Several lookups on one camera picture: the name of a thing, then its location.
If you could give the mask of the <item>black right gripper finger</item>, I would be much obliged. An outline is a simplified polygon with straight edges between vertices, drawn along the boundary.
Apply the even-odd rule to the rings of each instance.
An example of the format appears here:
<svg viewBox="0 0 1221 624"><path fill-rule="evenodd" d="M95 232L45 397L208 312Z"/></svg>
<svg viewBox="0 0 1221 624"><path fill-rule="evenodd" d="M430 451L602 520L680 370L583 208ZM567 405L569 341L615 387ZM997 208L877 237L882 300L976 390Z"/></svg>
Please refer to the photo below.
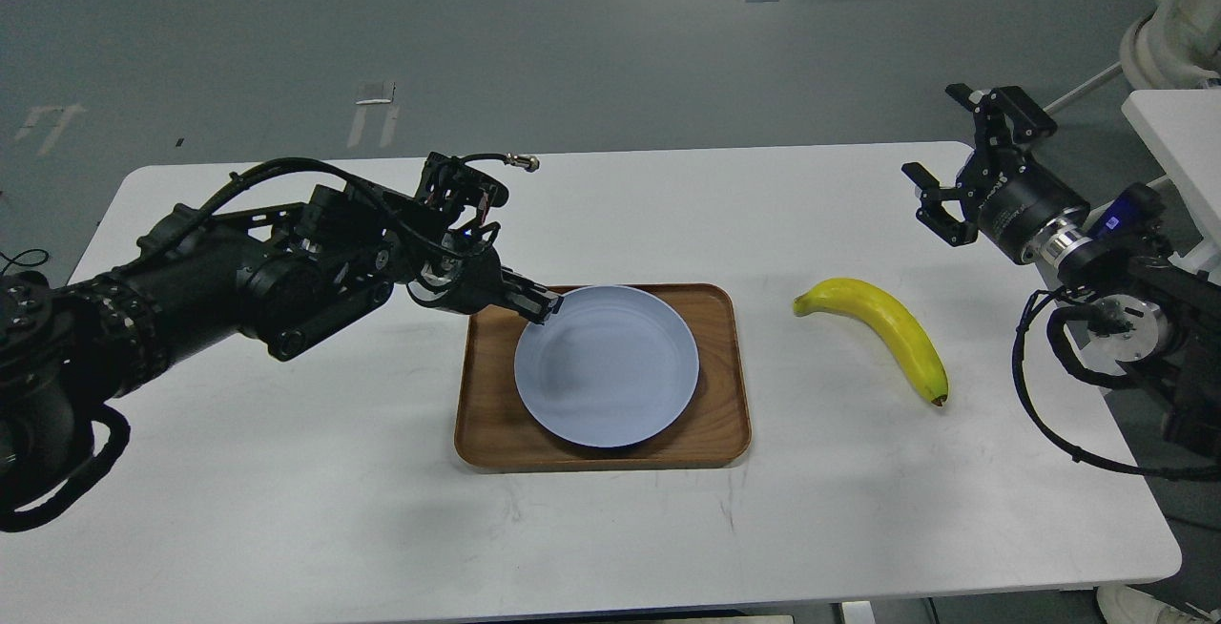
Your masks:
<svg viewBox="0 0 1221 624"><path fill-rule="evenodd" d="M1024 166L1024 147L1057 132L1056 121L1020 85L974 90L954 82L943 90L972 114L974 155L989 167Z"/></svg>
<svg viewBox="0 0 1221 624"><path fill-rule="evenodd" d="M941 182L919 162L904 162L901 172L916 186L916 195L919 198L916 219L919 223L949 245L967 245L977 241L980 234L980 198L974 195L974 189L963 183L941 188ZM945 208L946 201L958 201L961 219L950 215Z"/></svg>

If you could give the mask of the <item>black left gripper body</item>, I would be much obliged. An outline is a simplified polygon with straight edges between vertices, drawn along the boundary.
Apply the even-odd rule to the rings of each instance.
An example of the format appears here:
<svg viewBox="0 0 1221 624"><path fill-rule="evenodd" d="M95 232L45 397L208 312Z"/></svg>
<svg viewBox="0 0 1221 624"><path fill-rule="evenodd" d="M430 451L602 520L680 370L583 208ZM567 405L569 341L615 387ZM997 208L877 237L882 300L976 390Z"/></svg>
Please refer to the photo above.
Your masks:
<svg viewBox="0 0 1221 624"><path fill-rule="evenodd" d="M408 294L421 307L470 315L485 307L516 307L520 289L507 278L493 245L464 261L431 255L408 282Z"/></svg>

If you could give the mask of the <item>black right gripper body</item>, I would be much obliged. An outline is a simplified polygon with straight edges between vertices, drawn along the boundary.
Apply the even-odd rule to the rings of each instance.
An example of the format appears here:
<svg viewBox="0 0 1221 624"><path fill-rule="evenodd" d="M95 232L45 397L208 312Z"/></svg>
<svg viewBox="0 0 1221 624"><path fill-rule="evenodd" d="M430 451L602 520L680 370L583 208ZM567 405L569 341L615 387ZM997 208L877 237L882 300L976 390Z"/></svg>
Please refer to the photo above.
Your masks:
<svg viewBox="0 0 1221 624"><path fill-rule="evenodd" d="M1020 266L1035 260L1034 239L1054 219L1073 223L1085 219L1085 198L1034 160L1002 169L973 155L960 171L958 184L967 190L960 245L985 236Z"/></svg>

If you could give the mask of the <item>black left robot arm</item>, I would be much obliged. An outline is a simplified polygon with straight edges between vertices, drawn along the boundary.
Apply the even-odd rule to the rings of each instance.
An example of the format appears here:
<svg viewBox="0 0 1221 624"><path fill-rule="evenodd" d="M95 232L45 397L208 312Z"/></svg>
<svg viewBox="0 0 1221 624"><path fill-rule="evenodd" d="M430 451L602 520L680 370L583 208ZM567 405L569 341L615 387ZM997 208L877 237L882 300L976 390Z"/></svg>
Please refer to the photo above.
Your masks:
<svg viewBox="0 0 1221 624"><path fill-rule="evenodd" d="M397 286L419 307L501 307L545 324L562 299L503 266L507 201L479 155L429 155L414 194L311 158L232 173L178 205L139 255L53 288L2 277L4 532L44 528L104 479L131 438L111 402L233 335L289 361L379 310Z"/></svg>

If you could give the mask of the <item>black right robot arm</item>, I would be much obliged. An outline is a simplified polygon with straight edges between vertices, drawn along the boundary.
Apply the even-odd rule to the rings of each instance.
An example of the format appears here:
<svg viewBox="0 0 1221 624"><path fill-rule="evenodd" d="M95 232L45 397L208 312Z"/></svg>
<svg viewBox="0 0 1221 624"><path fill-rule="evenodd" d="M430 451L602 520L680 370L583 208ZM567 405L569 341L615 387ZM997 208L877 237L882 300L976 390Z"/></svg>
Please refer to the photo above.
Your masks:
<svg viewBox="0 0 1221 624"><path fill-rule="evenodd" d="M1162 438L1217 460L1219 286L1171 261L1162 198L1129 184L1090 219L1089 203L1029 149L1057 129L1032 96L1017 85L945 90L972 116L974 151L950 186L904 164L919 223L950 245L983 236L1020 266L1049 264L1060 297L1046 339L1065 371L1154 394L1166 405Z"/></svg>

